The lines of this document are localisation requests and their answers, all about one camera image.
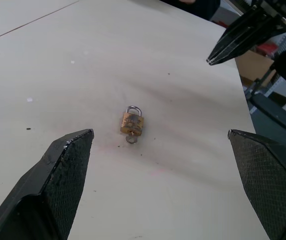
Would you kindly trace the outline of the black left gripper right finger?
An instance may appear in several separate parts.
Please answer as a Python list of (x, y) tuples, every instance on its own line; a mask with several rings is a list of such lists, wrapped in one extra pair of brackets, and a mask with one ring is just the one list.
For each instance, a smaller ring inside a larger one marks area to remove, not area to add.
[(286, 147), (267, 137), (228, 132), (243, 189), (271, 240), (286, 240)]

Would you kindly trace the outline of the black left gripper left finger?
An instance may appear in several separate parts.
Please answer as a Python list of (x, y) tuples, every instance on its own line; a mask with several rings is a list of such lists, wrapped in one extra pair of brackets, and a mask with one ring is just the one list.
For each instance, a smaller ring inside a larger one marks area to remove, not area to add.
[(66, 240), (83, 194), (94, 131), (66, 134), (0, 205), (0, 240)]

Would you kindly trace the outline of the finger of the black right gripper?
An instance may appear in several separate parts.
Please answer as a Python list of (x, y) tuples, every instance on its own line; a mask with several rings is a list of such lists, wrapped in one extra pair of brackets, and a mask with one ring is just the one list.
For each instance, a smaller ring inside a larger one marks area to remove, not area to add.
[(257, 26), (243, 25), (243, 15), (223, 33), (206, 59), (208, 62), (227, 62), (248, 51), (269, 34), (269, 23)]
[(208, 64), (219, 65), (239, 57), (282, 31), (278, 16), (243, 15), (225, 30), (208, 56)]

